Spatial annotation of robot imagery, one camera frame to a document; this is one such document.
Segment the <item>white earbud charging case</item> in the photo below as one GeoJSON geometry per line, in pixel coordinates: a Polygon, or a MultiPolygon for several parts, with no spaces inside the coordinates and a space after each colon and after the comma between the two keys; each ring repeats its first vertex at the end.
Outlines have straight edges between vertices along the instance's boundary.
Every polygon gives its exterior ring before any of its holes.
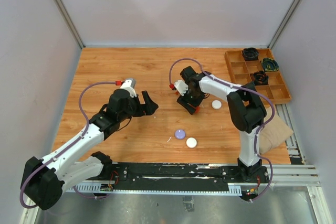
{"type": "Polygon", "coordinates": [[[189,137],[187,140],[186,140],[186,146],[188,148],[195,148],[197,146],[197,140],[193,137],[189,137]]]}

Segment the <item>purple earbud charging case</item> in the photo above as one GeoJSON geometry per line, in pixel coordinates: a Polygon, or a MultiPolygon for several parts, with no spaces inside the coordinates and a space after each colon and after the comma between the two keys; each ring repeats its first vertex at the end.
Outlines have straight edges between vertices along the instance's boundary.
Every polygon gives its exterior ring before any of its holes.
{"type": "Polygon", "coordinates": [[[186,133],[183,129],[178,129],[175,131],[174,136],[178,140],[182,140],[186,137],[186,133]]]}

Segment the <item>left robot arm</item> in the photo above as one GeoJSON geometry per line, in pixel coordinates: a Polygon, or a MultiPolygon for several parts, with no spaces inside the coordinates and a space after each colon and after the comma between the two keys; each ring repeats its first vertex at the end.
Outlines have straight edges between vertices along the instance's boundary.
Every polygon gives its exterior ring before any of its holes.
{"type": "Polygon", "coordinates": [[[144,103],[132,89],[116,89],[109,102],[71,140],[54,152],[37,159],[30,158],[24,167],[19,200],[24,208],[51,208],[71,187],[91,178],[102,180],[112,175],[111,160],[101,152],[92,154],[83,162],[78,159],[120,129],[124,120],[152,115],[158,109],[142,91],[144,103]]]}

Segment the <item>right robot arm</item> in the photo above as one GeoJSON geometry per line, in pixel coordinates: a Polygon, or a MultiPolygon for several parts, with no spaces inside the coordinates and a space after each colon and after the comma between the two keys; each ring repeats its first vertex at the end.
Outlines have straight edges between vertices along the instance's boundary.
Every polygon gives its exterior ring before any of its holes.
{"type": "Polygon", "coordinates": [[[196,113],[207,94],[227,102],[231,121],[239,131],[238,177],[244,182],[250,182],[262,166],[259,129],[266,117],[266,109],[254,84],[232,84],[206,71],[197,73],[191,66],[184,68],[180,76],[182,80],[170,83],[170,88],[179,93],[177,103],[187,109],[189,114],[196,113]]]}

